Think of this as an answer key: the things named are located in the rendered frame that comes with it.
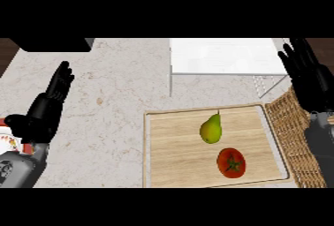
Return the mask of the black appliance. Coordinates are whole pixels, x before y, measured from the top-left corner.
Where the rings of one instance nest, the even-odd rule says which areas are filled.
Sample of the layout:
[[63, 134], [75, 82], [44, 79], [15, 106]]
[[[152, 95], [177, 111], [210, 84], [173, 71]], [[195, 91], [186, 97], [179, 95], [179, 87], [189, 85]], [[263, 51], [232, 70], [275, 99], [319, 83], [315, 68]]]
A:
[[12, 38], [26, 52], [89, 52], [94, 38]]

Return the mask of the green pear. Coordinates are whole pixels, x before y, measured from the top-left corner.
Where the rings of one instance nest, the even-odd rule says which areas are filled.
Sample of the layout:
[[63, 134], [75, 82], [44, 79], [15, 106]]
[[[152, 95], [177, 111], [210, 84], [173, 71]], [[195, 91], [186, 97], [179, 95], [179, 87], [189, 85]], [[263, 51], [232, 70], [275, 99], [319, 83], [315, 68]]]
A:
[[207, 144], [219, 142], [222, 137], [220, 114], [216, 113], [199, 127], [199, 136]]

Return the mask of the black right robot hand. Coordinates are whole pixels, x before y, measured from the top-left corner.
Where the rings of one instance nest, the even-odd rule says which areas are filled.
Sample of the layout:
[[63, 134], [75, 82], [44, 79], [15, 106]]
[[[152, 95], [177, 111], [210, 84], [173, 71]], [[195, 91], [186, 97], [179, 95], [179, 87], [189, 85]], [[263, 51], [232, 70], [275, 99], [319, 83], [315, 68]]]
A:
[[278, 52], [300, 107], [309, 113], [334, 112], [334, 74], [318, 61], [304, 38], [291, 38]]

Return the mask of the red tomato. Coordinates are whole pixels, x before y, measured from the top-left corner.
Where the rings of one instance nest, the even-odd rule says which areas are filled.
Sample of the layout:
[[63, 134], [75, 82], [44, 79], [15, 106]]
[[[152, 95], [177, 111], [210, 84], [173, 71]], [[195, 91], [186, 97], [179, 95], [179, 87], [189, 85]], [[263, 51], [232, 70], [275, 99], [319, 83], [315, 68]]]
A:
[[239, 178], [245, 173], [245, 159], [238, 149], [225, 148], [217, 155], [217, 169], [226, 178]]

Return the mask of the wooden tray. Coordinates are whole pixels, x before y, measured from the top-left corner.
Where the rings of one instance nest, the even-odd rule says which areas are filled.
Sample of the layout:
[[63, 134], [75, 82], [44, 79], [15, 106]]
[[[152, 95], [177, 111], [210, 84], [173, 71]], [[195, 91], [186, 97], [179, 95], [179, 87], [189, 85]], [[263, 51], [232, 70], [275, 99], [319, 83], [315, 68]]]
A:
[[[205, 120], [220, 115], [222, 137], [208, 144], [199, 136]], [[245, 174], [227, 178], [217, 156], [235, 148], [245, 158]], [[142, 185], [149, 188], [225, 188], [279, 184], [291, 170], [261, 103], [148, 111], [143, 115]]]

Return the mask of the red and white can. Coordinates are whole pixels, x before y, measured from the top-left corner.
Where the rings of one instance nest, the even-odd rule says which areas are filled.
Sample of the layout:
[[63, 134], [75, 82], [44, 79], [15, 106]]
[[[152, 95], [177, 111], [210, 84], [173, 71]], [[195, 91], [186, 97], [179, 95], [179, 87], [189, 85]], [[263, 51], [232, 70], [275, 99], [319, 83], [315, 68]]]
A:
[[34, 147], [29, 144], [21, 143], [21, 138], [12, 133], [10, 127], [4, 123], [4, 119], [0, 118], [0, 154], [7, 151], [18, 152], [21, 154], [34, 154]]

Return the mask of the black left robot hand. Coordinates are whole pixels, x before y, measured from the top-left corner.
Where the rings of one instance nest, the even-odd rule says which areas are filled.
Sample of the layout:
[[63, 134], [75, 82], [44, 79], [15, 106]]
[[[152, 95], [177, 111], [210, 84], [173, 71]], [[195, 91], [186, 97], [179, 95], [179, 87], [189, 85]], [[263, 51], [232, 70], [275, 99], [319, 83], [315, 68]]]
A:
[[60, 123], [62, 104], [74, 80], [69, 62], [62, 61], [47, 89], [35, 97], [25, 115], [12, 114], [4, 123], [22, 143], [50, 143]]

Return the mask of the wicker basket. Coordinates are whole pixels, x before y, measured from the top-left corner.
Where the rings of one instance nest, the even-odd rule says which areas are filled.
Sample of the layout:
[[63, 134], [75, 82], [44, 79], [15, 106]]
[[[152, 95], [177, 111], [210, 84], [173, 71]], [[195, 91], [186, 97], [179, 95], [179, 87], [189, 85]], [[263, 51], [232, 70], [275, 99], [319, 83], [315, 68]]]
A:
[[295, 185], [334, 188], [334, 157], [315, 156], [310, 152], [304, 134], [310, 114], [298, 106], [291, 87], [264, 104], [264, 111]]

